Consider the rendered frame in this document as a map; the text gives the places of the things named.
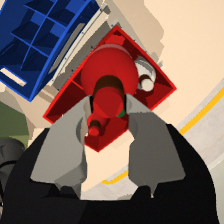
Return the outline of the blue crate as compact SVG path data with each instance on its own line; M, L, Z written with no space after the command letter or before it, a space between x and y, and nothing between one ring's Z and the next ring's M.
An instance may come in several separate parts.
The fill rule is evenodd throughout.
M1 71L0 82L31 102L99 8L96 0L5 0L0 10L0 70L26 84Z

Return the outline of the red plastic bottle crate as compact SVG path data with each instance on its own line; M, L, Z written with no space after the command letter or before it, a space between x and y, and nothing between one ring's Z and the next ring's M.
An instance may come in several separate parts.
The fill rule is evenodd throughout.
M120 35L120 33L122 35ZM126 38L124 38L123 36ZM172 81L167 77L167 75L161 70L161 68L151 59L151 57L117 25L109 31L109 33L105 36L103 40L101 40L97 44L97 46L95 46L94 50L101 44L105 43L116 43L122 45L129 52L134 61L139 56L143 58L146 57L145 59L151 65L153 64L158 70L157 71L152 65L152 67L156 71L156 79L154 82L153 89L150 91L137 89L133 95L133 97L139 100L151 111L177 89L176 86L172 83ZM43 118L49 121L50 123L53 124L54 122L56 122L62 115L64 115L73 106L75 106L78 102L80 102L83 98L87 96L81 86L80 76L84 63L93 53L93 51L88 54L87 58L82 62L81 65L78 66L78 68L71 75L70 79L66 81L66 84L63 85L63 88L61 88L61 90L58 92L56 98L52 101L51 105L43 115ZM108 123L105 127L100 129L98 135L92 136L88 132L88 135L84 137L85 145L96 152L100 152L102 149L104 149L106 146L108 146L110 143L112 143L114 140L116 140L128 130L128 118L129 116L126 114L126 112L123 117L109 118Z

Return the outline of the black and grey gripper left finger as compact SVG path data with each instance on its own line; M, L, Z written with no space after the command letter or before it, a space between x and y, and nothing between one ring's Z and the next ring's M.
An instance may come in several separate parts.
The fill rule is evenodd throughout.
M88 172L83 140L91 113L93 98L88 95L45 128L20 156L5 186L0 224L8 224L29 202L59 197L62 186L72 187L81 199Z

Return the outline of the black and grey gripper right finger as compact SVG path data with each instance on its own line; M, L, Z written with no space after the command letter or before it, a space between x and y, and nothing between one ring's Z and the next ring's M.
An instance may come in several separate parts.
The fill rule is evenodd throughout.
M150 186L151 197L182 202L204 219L220 224L211 174L198 152L172 125L125 94L129 132L128 178L139 186Z

